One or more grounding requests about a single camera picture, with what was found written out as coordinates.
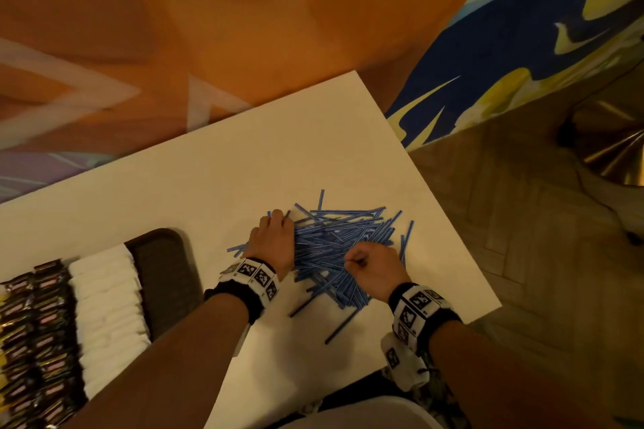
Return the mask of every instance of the table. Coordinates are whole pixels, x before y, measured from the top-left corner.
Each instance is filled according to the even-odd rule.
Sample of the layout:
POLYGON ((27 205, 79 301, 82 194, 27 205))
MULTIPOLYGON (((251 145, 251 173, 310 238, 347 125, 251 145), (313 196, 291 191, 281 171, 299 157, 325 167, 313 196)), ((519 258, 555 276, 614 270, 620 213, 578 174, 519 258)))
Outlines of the table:
MULTIPOLYGON (((414 219, 409 273, 465 322, 500 307, 355 72, 0 205, 0 278, 170 227, 211 287, 260 216, 313 208, 322 188, 325 207, 403 210, 394 238, 414 219)), ((305 283, 286 280, 252 327, 206 427, 261 426, 384 366, 387 305, 371 302, 326 346, 349 312, 322 296, 289 319, 305 283)))

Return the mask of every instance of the wooden floor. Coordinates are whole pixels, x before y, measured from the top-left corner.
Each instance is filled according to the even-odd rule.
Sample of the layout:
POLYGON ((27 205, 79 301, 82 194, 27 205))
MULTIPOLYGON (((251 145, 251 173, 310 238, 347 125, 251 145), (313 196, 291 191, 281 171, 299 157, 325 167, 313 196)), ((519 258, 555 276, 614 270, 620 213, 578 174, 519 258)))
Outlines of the wooden floor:
MULTIPOLYGON (((591 87, 412 159, 503 303, 486 317, 491 337, 614 416, 644 421, 644 246, 631 246, 611 213, 580 192, 574 162, 553 140, 575 92, 591 87)), ((624 202, 623 189, 607 189, 603 197, 624 202)), ((644 217, 643 193, 622 205, 644 217)))

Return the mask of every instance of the finger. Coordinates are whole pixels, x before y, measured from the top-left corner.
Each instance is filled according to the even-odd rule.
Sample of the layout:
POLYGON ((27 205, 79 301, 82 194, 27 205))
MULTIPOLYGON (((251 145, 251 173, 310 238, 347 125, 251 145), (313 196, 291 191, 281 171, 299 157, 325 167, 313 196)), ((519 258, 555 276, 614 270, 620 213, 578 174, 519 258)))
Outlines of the finger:
POLYGON ((295 233, 295 222, 290 217, 284 219, 283 227, 288 234, 293 235, 295 233))
POLYGON ((347 251, 344 255, 344 261, 354 261, 358 258, 366 259, 378 249, 378 246, 381 245, 367 241, 359 242, 347 251))
POLYGON ((352 261, 345 262, 344 269, 347 270, 349 274, 354 278, 362 271, 362 267, 358 263, 352 261))
POLYGON ((275 209, 270 214, 270 225, 274 228, 280 228, 282 219, 284 219, 284 213, 279 209, 275 209))
POLYGON ((265 215, 260 219, 260 229, 266 229, 269 227, 270 224, 270 217, 265 215))

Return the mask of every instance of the right hand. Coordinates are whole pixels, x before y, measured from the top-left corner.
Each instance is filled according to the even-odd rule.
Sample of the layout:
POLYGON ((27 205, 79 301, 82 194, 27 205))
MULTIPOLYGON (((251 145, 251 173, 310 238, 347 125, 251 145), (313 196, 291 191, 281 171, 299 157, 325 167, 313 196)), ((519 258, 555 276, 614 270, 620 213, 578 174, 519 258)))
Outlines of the right hand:
POLYGON ((398 285, 410 282, 398 252, 373 242, 359 242, 344 255, 344 268, 371 297, 385 303, 398 285))

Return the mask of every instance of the black and white wristband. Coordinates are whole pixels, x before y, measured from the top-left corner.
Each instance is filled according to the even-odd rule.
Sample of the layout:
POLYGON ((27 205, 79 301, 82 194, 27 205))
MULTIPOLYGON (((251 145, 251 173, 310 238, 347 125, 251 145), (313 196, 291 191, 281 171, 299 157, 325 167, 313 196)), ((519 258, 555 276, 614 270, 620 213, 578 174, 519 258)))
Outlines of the black and white wristband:
POLYGON ((272 266, 256 258, 246 258, 222 271, 219 283, 205 291, 204 299, 219 293, 235 295, 246 304, 252 325, 278 292, 279 279, 272 266))
POLYGON ((447 321, 461 322, 451 304, 430 287, 411 282, 396 287, 389 297, 393 333, 413 352, 428 350, 431 335, 447 321))

